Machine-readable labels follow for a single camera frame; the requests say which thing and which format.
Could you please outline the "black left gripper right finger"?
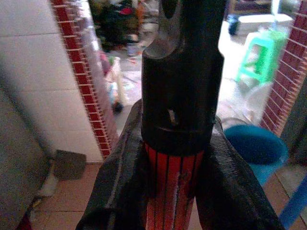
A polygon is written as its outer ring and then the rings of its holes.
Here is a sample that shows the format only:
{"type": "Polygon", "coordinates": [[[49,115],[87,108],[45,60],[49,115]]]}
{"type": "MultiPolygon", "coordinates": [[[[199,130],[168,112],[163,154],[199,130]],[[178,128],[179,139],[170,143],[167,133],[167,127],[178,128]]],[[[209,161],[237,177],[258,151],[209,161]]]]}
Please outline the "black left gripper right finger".
{"type": "Polygon", "coordinates": [[[226,139],[218,117],[195,195],[203,230],[284,229],[251,167],[226,139]]]}

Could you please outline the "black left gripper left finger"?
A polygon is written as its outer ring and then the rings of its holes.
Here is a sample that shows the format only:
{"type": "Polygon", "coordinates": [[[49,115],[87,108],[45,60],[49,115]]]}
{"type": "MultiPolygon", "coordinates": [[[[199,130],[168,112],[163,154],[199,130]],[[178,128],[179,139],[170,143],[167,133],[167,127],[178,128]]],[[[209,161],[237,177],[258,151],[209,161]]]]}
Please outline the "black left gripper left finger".
{"type": "Polygon", "coordinates": [[[100,167],[78,230],[144,230],[149,160],[141,136],[142,100],[131,108],[118,142],[100,167]]]}

